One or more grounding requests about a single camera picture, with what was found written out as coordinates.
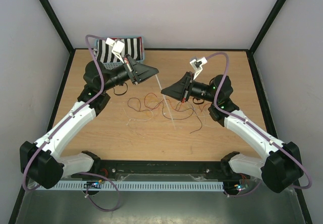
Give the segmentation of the white zip tie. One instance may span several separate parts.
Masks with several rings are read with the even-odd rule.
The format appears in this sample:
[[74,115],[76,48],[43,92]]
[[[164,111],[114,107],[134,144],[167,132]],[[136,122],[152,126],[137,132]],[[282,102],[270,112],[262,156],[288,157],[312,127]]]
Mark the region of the white zip tie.
[[[161,93],[162,86],[161,86],[161,83],[160,83],[160,80],[159,80],[159,78],[158,78],[158,75],[157,75],[157,74],[155,75],[155,78],[156,78],[156,80],[157,80],[157,83],[158,83],[158,86],[159,86],[159,89],[160,89],[160,93]],[[164,102],[165,102],[165,104],[166,104],[166,107],[167,107],[167,109],[168,109],[168,112],[169,112],[169,115],[170,115],[170,118],[171,118],[171,121],[172,121],[172,124],[173,124],[174,130],[176,130],[175,121],[174,121],[174,118],[173,118],[172,112],[171,112],[171,110],[170,110],[170,106],[169,106],[169,104],[168,104],[168,102],[167,102],[166,96],[165,96],[164,94],[162,94],[162,96],[163,96],[163,100],[164,100]]]

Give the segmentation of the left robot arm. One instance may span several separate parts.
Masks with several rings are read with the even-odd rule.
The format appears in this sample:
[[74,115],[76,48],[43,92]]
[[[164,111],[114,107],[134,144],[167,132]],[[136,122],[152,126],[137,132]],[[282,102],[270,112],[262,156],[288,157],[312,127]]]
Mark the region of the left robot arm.
[[134,85],[158,74],[157,68],[136,62],[130,55],[122,57],[122,64],[108,70],[97,60],[85,67],[86,84],[70,111],[46,134],[35,142],[24,142],[20,147],[20,165],[23,177],[34,180],[46,189],[54,187],[62,178],[84,172],[89,177],[99,175],[99,157],[89,151],[62,157],[68,143],[105,108],[110,96],[107,90],[125,84]]

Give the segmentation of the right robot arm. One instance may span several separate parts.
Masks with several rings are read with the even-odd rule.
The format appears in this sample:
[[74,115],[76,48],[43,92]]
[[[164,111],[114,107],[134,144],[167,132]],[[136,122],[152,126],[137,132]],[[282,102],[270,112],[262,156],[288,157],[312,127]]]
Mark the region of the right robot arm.
[[217,75],[209,84],[195,81],[192,72],[176,83],[161,90],[161,93],[180,102],[190,97],[211,103],[208,108],[211,118],[222,127],[237,134],[259,155],[244,156],[233,151],[221,159],[221,173],[226,178],[244,174],[262,180],[275,193],[292,186],[304,175],[298,146],[285,143],[270,135],[251,121],[230,99],[233,92],[229,76]]

